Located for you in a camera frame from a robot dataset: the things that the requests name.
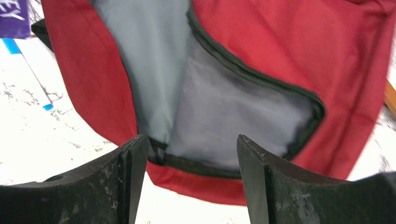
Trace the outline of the red student backpack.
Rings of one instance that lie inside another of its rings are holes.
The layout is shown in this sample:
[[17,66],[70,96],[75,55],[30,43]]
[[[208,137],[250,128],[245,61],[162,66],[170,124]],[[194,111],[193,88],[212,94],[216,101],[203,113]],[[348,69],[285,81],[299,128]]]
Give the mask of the red student backpack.
[[[84,121],[122,145],[136,136],[137,89],[86,0],[44,0],[49,41]],[[195,0],[189,21],[215,56],[254,80],[314,101],[315,128],[292,160],[344,181],[375,123],[396,21],[393,0]]]

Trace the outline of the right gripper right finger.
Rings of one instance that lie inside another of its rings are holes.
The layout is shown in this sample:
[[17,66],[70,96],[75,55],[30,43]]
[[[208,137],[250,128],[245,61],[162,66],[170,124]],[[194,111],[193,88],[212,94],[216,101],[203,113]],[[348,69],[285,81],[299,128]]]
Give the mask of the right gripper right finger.
[[253,224],[393,224],[396,174],[344,181],[301,168],[245,135],[237,153]]

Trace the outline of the purple Treehouse book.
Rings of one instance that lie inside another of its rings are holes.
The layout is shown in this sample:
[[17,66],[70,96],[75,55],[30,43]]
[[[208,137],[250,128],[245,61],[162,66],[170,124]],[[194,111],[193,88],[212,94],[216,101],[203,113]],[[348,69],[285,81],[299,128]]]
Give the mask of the purple Treehouse book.
[[26,0],[0,0],[0,37],[28,39],[31,36]]

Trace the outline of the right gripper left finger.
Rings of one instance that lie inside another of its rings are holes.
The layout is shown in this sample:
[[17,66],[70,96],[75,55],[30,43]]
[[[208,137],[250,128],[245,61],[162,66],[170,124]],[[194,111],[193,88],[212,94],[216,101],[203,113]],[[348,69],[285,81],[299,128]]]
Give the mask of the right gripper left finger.
[[0,188],[3,224],[133,224],[149,153],[138,135],[44,182]]

